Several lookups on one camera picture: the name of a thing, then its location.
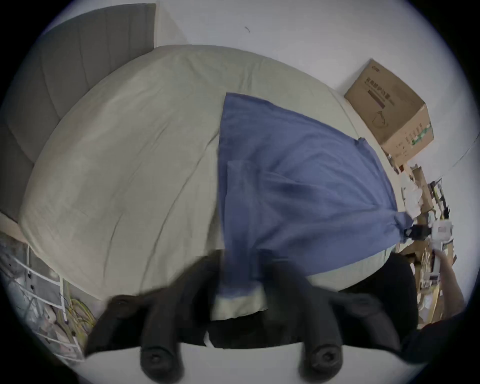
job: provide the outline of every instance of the gray headboard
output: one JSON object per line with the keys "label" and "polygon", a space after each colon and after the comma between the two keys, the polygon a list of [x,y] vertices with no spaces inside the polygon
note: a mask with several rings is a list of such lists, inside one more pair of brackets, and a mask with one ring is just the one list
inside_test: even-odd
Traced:
{"label": "gray headboard", "polygon": [[153,49],[155,4],[108,7],[42,35],[0,109],[0,211],[15,221],[33,166],[59,121],[95,84]]}

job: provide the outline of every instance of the cardboard box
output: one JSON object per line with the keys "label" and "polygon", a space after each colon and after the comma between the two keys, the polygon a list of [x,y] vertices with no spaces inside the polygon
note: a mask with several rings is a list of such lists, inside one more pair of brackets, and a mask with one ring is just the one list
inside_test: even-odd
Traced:
{"label": "cardboard box", "polygon": [[422,213],[426,213],[433,209],[432,194],[430,193],[428,183],[425,179],[425,175],[423,174],[421,167],[412,169],[412,173],[413,173],[413,177],[415,178],[415,183],[422,190],[422,194],[421,194],[422,205],[420,207],[420,211]]}
{"label": "cardboard box", "polygon": [[374,60],[370,60],[345,99],[397,164],[406,163],[433,141],[425,102]]}

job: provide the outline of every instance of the mattress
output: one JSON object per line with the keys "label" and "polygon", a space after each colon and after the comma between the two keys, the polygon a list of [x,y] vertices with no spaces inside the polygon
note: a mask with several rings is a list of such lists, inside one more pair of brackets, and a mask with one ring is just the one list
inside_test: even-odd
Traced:
{"label": "mattress", "polygon": [[[379,144],[325,84],[236,49],[159,47],[100,81],[50,136],[19,218],[34,252],[102,300],[166,285],[202,255],[222,248],[217,147],[226,92],[266,99],[364,137],[404,210],[398,176]],[[346,288],[380,268],[389,252],[309,279]],[[261,290],[218,298],[214,318],[264,307]]]}

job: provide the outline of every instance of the blue blanket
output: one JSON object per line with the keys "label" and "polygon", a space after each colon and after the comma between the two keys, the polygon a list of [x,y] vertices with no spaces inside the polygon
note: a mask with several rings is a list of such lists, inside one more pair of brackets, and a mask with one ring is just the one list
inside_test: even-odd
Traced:
{"label": "blue blanket", "polygon": [[255,97],[228,93],[218,146],[225,240],[221,293],[261,279],[259,251],[306,276],[372,256],[412,225],[365,139]]}

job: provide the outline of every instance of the white wall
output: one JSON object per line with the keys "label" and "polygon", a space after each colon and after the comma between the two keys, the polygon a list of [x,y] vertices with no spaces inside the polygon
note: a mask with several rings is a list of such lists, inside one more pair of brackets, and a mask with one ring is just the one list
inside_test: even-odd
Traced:
{"label": "white wall", "polygon": [[[129,2],[138,1],[77,0],[53,25],[92,9]],[[443,176],[455,226],[454,269],[469,296],[480,263],[479,146],[451,167],[479,134],[479,113],[455,57],[413,7],[399,0],[162,3],[161,11],[169,13],[181,38],[169,41],[160,36],[159,44],[184,41],[255,52],[298,68],[341,94],[374,58],[410,85],[427,104],[435,137],[410,163],[422,166],[427,181]]]}

